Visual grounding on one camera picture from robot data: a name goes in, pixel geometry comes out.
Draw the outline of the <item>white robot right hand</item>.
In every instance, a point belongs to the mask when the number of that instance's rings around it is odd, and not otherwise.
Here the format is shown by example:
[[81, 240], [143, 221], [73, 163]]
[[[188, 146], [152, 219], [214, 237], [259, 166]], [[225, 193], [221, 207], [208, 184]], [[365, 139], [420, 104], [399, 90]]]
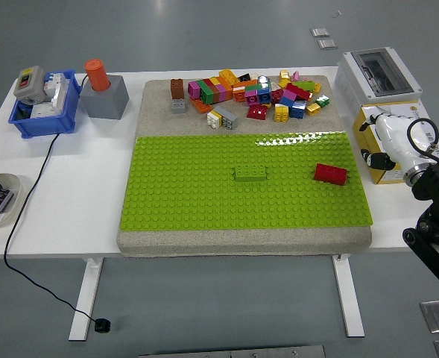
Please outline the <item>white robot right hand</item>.
[[429, 166], [439, 165], [439, 130], [427, 118], [395, 116], [390, 113], [371, 115], [360, 127], [361, 131], [375, 127], [383, 151], [361, 150], [367, 166], [372, 169], [392, 170], [400, 167], [406, 180], [418, 179]]

